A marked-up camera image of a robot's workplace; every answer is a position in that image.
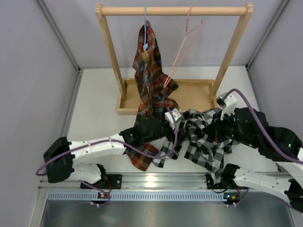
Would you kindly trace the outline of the black white checkered shirt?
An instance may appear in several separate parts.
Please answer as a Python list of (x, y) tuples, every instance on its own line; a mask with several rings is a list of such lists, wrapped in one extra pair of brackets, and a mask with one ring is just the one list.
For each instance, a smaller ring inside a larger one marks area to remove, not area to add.
[(188, 109), (183, 113), (183, 117), (178, 125), (178, 141), (174, 151), (167, 156), (177, 159), (179, 152), (186, 146), (185, 159), (207, 169), (215, 183), (220, 182), (221, 173), (224, 167), (224, 154), (232, 153), (232, 148), (238, 145), (231, 139), (223, 142), (215, 142), (210, 136), (203, 132), (222, 108), (214, 108), (204, 112)]

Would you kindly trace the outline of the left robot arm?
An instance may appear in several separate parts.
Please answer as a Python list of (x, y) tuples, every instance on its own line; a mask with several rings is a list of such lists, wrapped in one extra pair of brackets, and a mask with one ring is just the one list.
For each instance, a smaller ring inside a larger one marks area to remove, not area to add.
[(106, 186), (108, 176), (103, 165), (92, 164), (92, 160), (127, 154), (131, 162), (143, 171), (154, 160), (163, 166), (163, 159), (172, 154), (176, 143), (168, 142), (160, 152), (151, 142), (164, 137), (177, 139), (176, 117), (163, 121), (149, 117), (132, 128), (98, 140), (68, 141), (61, 137), (44, 153), (45, 175), (49, 183), (80, 181), (82, 189), (101, 189)]

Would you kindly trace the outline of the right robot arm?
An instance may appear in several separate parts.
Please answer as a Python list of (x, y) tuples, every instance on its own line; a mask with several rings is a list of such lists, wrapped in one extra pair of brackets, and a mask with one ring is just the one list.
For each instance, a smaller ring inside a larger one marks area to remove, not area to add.
[(289, 179), (257, 174), (227, 164), (220, 182), (226, 188), (251, 188), (274, 195), (293, 209), (303, 210), (303, 143), (287, 128), (269, 126), (266, 116), (253, 108), (236, 108), (231, 115), (216, 113), (203, 132), (214, 142), (227, 139), (257, 149), (259, 154), (283, 167)]

